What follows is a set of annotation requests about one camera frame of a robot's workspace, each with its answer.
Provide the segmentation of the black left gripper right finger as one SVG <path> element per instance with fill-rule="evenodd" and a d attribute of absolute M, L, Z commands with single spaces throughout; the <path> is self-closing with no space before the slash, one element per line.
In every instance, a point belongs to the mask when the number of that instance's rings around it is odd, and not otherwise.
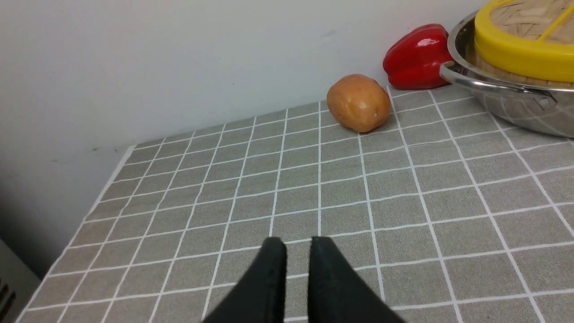
<path fill-rule="evenodd" d="M 330 237 L 310 243 L 310 323 L 404 323 L 353 270 Z"/>

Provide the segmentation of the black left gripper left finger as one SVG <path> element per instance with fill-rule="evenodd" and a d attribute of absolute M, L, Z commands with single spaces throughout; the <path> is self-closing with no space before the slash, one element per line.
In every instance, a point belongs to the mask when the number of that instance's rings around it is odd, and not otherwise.
<path fill-rule="evenodd" d="M 268 237 L 252 264 L 204 323 L 283 323 L 287 248 Z"/>

